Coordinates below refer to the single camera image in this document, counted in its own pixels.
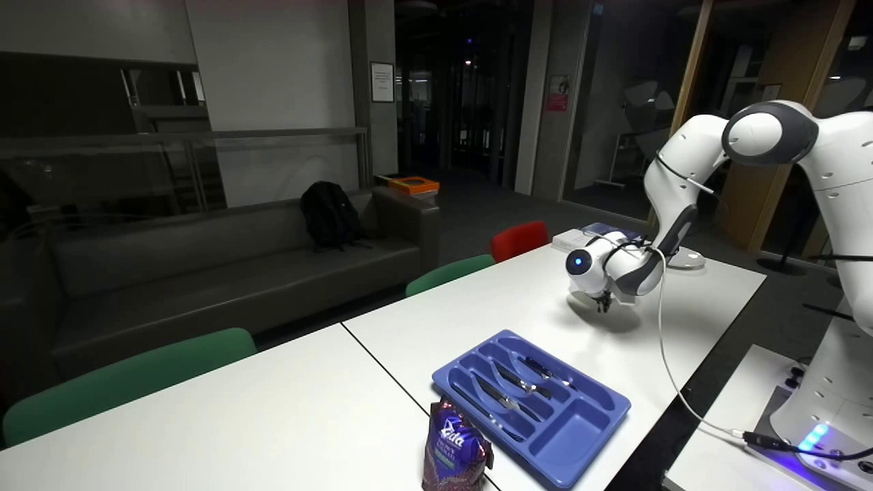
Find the cable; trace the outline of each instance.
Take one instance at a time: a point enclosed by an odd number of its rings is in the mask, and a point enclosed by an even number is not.
[[[679,180],[691,184],[693,188],[698,188],[698,191],[705,191],[705,195],[714,195],[709,187],[693,180],[691,176],[678,173],[678,170],[674,170],[672,164],[665,164],[657,153],[654,153],[654,161],[657,161],[663,170],[669,170],[672,176],[678,176]]]
[[[719,427],[706,417],[701,417],[691,401],[686,398],[686,394],[679,391],[678,379],[674,379],[674,371],[672,371],[672,363],[665,357],[665,345],[663,345],[663,292],[665,292],[665,258],[660,248],[649,247],[649,251],[654,251],[660,258],[660,290],[657,290],[657,350],[660,350],[660,363],[663,363],[663,371],[669,376],[669,383],[674,385],[683,406],[701,424],[706,427],[709,431],[714,431],[713,438],[714,439],[724,439],[725,445],[738,445],[738,447],[759,447],[759,451],[774,451],[774,454],[803,454],[803,457],[815,457],[815,458],[826,458],[826,462],[860,462],[860,458],[869,458],[873,457],[873,447],[869,451],[860,451],[860,454],[815,454],[815,451],[803,451],[803,447],[794,447],[794,445],[787,445],[774,438],[766,438],[766,434],[754,434],[754,431],[738,431],[738,430],[725,430],[725,427]]]
[[[824,315],[824,318],[839,318],[839,319],[854,322],[854,318],[848,318],[844,312],[836,312],[836,310],[824,310],[824,305],[814,305],[814,304],[803,304],[803,310],[810,310],[810,312]]]
[[[818,258],[809,258],[814,263],[873,263],[873,258],[860,258],[860,255],[818,255]]]
[[[660,350],[663,371],[665,371],[669,383],[674,385],[683,406],[686,406],[701,427],[706,427],[709,431],[714,431],[713,438],[719,438],[719,439],[724,439],[724,442],[729,442],[729,445],[744,445],[744,439],[743,439],[744,431],[725,430],[725,427],[719,427],[719,424],[701,417],[701,416],[691,406],[691,401],[686,398],[683,387],[679,387],[678,379],[674,379],[674,368],[672,368],[672,363],[669,363],[669,357],[665,357],[665,345],[663,345],[663,338],[665,338],[665,337],[663,337],[665,258],[663,258],[663,251],[654,248],[654,247],[649,247],[649,251],[654,251],[654,255],[660,258],[660,290],[657,290],[657,318],[654,318],[654,322],[657,322],[657,350]]]

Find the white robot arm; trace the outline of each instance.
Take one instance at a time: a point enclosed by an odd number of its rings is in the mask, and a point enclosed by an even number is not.
[[[654,290],[660,281],[660,258],[674,258],[695,217],[698,191],[713,195],[705,180],[725,161],[724,117],[691,117],[654,157],[645,188],[657,217],[657,236],[642,244],[623,229],[598,229],[585,248],[571,251],[568,273],[574,299],[608,312],[611,295],[630,304]]]
[[[836,319],[806,374],[803,391],[769,416],[774,434],[744,434],[751,445],[803,454],[814,473],[844,486],[873,488],[873,458],[854,468],[822,464],[873,457],[873,112],[818,120],[792,102],[754,104],[732,120],[689,120],[649,164],[645,187],[657,217],[654,241],[604,229],[571,251],[577,300],[635,300],[654,290],[660,258],[678,255],[701,184],[725,161],[800,164],[830,232],[854,326]]]

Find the blue cutlery tray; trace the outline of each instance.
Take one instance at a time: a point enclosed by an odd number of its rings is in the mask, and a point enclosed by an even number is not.
[[[433,371],[433,387],[547,488],[571,488],[630,410],[514,330]]]

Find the red chair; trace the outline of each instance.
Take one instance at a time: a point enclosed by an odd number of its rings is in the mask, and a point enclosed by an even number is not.
[[[548,241],[552,239],[548,239],[548,229],[544,222],[515,225],[515,228],[492,239],[492,258],[493,258],[493,263],[504,263],[510,258],[540,248]]]

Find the dark sofa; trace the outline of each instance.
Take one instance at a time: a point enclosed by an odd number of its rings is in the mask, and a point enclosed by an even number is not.
[[[207,330],[282,329],[436,266],[436,205],[391,188],[353,205],[369,241],[341,251],[312,244],[298,202],[2,244],[2,398]]]

